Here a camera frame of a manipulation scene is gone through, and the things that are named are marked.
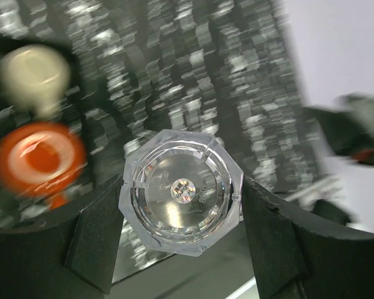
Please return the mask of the tall clear glass tumbler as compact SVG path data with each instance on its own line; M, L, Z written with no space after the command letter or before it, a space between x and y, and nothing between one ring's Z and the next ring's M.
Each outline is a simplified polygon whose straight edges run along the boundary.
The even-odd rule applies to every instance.
M126 159L119 209L147 248L197 257L239 224L243 178L213 135L162 130Z

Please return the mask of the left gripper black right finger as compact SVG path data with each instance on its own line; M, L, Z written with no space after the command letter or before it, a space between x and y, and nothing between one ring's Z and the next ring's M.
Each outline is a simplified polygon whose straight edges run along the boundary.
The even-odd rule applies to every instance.
M316 216L250 177L242 211L261 298L374 298L374 233Z

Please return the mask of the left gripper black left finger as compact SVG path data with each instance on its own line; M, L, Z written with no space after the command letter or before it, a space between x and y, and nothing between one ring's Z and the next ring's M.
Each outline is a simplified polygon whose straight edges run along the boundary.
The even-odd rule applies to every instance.
M104 298L123 225L121 176L18 227L0 229L0 298Z

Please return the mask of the orange black mug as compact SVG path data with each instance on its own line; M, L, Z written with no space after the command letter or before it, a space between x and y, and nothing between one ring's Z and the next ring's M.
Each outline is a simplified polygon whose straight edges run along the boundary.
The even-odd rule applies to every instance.
M51 209L68 203L65 189L87 158L79 136L60 123L29 123L0 141L0 182L23 197L44 197Z

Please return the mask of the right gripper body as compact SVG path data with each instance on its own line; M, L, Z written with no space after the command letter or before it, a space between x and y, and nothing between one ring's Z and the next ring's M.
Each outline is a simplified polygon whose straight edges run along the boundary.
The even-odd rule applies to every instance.
M335 155L374 166L374 95L350 93L341 100L347 110L306 107L305 112L317 121Z

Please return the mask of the small beige mug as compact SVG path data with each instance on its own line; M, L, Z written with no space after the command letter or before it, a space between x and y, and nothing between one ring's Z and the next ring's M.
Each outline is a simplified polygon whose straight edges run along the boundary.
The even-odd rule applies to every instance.
M70 82L68 62L45 45L23 46L0 60L0 87L6 100L39 119L50 119L60 112Z

